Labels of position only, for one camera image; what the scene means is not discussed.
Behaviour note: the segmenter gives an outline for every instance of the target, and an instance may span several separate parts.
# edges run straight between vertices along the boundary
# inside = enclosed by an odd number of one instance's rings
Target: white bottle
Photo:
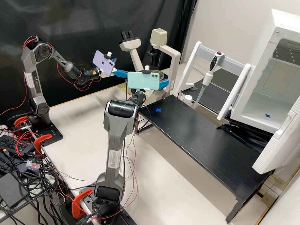
[[[192,106],[192,100],[193,100],[193,97],[192,97],[192,96],[186,95],[182,101],[183,101],[185,104],[187,104],[188,106]]]

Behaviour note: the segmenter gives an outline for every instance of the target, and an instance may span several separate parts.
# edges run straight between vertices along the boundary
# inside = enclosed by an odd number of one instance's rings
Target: smartphone
[[[159,73],[151,72],[149,74],[142,72],[128,72],[128,87],[134,89],[158,90],[159,89]]]
[[[95,52],[95,56],[93,58],[93,64],[101,69],[106,75],[110,76],[115,63],[110,59],[106,59],[104,55],[100,51]]]

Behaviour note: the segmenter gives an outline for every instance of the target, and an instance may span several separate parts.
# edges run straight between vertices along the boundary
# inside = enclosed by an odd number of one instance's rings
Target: white wall
[[[299,0],[199,0],[191,19],[182,61],[197,41],[243,64],[261,32],[270,9],[300,15]]]
[[[300,221],[300,172],[279,196],[259,225],[298,225]]]

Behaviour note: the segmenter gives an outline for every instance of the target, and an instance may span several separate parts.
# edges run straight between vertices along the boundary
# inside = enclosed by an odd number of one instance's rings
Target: black table
[[[145,118],[228,188],[237,203],[229,223],[255,195],[271,172],[257,173],[252,165],[259,152],[248,148],[174,95],[141,109]]]

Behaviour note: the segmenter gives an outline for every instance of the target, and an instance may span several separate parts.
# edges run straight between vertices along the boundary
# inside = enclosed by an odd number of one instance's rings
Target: light blue smartphone
[[[159,73],[142,73],[142,72],[128,72],[127,74],[128,87],[135,89],[158,90],[159,89]]]

